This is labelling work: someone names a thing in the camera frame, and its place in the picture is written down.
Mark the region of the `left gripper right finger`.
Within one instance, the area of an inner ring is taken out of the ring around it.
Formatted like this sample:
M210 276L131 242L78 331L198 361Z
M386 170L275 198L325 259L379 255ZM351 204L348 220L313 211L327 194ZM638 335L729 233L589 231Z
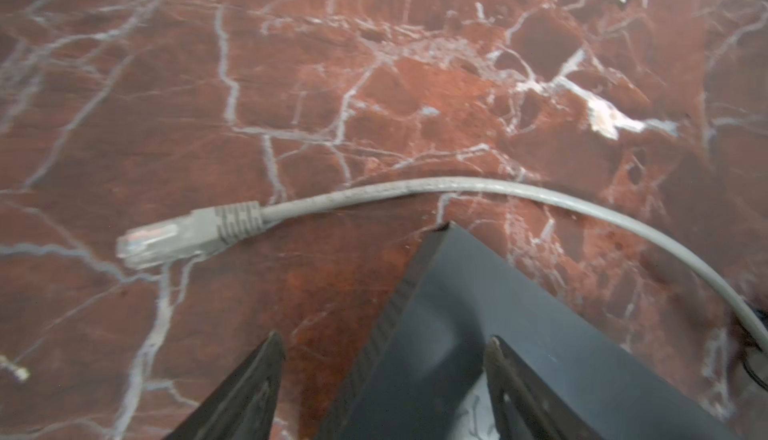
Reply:
M486 344L483 366L500 438L600 437L501 337Z

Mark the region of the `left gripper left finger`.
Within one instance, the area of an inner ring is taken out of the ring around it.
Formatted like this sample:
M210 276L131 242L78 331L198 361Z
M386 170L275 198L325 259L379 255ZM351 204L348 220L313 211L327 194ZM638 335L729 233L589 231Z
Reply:
M285 349L272 332L172 432L168 439L235 440L270 437Z

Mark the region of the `dark grey box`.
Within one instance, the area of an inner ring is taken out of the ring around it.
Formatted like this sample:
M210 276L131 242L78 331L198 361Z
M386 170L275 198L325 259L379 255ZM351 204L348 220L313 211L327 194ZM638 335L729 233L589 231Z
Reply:
M382 310L317 435L478 435L468 396L501 337L600 437L729 439L732 431L459 226L431 232Z

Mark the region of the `black power adapter with cable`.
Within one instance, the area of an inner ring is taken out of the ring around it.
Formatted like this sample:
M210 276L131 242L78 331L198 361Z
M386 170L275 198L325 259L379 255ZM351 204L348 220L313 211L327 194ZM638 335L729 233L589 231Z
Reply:
M740 354L740 363L748 378L764 392L767 391L767 378L760 372L762 364L759 364L758 369L755 369L753 362L760 362L765 359L766 357L763 350L757 345L756 341L749 336L746 340L744 349Z

